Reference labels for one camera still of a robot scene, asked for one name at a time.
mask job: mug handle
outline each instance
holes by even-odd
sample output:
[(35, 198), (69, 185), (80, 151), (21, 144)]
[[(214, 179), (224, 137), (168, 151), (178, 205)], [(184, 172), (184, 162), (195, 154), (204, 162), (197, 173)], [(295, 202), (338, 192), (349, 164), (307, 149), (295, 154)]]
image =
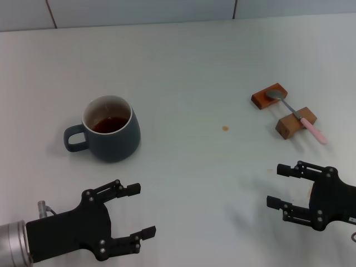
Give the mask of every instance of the mug handle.
[(89, 148), (87, 141), (77, 143), (77, 144), (69, 144), (69, 137), (71, 137), (72, 135), (76, 135), (78, 133), (80, 134), (81, 132), (84, 132), (83, 124), (74, 125), (65, 130), (63, 138), (65, 142), (65, 147), (69, 152), (78, 152)]

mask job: wall tile grout line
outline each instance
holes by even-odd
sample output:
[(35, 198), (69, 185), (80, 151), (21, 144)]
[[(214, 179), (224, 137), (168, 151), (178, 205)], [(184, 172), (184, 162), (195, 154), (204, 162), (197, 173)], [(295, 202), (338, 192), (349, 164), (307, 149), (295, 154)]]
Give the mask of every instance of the wall tile grout line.
[(238, 6), (238, 0), (235, 0), (235, 7), (234, 7), (234, 14), (233, 14), (233, 19), (235, 19), (235, 15), (236, 15), (236, 8)]
[(48, 11), (50, 12), (52, 21), (53, 21), (53, 25), (57, 29), (57, 24), (56, 24), (55, 18), (53, 17), (52, 10), (51, 10), (50, 4), (48, 3), (48, 0), (46, 0), (46, 4), (47, 4)]

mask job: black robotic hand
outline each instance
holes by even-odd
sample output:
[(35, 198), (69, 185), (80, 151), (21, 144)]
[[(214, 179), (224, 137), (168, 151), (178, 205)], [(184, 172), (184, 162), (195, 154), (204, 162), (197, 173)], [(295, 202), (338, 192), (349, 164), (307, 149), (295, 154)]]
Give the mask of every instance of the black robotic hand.
[(29, 254), (34, 263), (78, 249), (94, 253), (99, 261), (140, 252), (140, 240), (153, 238), (156, 227), (144, 229), (124, 238), (111, 237), (111, 221), (105, 202), (139, 194), (140, 184), (124, 188), (119, 180), (88, 189), (80, 204), (71, 211), (45, 217), (26, 224)]
[(294, 168), (279, 164), (277, 174), (314, 181), (308, 209), (267, 197), (268, 207), (283, 210), (284, 221), (310, 226), (317, 231), (323, 231), (332, 221), (356, 224), (356, 187), (342, 182), (334, 167), (298, 161)]

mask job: spoon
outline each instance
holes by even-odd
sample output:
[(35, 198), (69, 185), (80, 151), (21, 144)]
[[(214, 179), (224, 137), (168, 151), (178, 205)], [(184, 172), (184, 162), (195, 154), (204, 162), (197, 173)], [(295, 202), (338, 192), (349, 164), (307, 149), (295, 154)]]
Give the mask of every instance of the spoon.
[(269, 98), (279, 99), (280, 101), (282, 101), (282, 103), (286, 105), (286, 107), (294, 114), (294, 116), (297, 117), (298, 120), (300, 120), (300, 122), (305, 126), (305, 128), (307, 128), (321, 144), (325, 145), (328, 142), (328, 140), (323, 136), (323, 134), (319, 130), (317, 130), (306, 118), (301, 117), (301, 115), (298, 112), (293, 110), (292, 107), (289, 106), (287, 102), (284, 101), (284, 96), (280, 91), (270, 90), (266, 92), (266, 95)]

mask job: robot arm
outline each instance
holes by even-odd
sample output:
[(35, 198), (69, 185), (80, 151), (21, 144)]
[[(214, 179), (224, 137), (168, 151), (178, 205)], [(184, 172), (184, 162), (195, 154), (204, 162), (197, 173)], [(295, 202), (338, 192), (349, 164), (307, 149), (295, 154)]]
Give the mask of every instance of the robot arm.
[(284, 221), (310, 226), (317, 231), (323, 231), (332, 221), (356, 224), (356, 187), (342, 182), (336, 168), (298, 161), (294, 168), (279, 164), (277, 174), (314, 182), (308, 209), (267, 197), (267, 207), (282, 209)]
[(112, 238), (111, 221), (104, 203), (140, 191), (140, 184), (125, 188), (116, 180), (97, 189), (85, 190), (74, 210), (50, 217), (45, 215), (28, 222), (26, 227), (23, 221), (0, 226), (0, 247), (6, 248), (0, 253), (0, 267), (32, 266), (32, 263), (78, 249), (91, 251), (99, 261), (139, 253), (140, 240), (153, 238), (156, 227), (124, 238)]

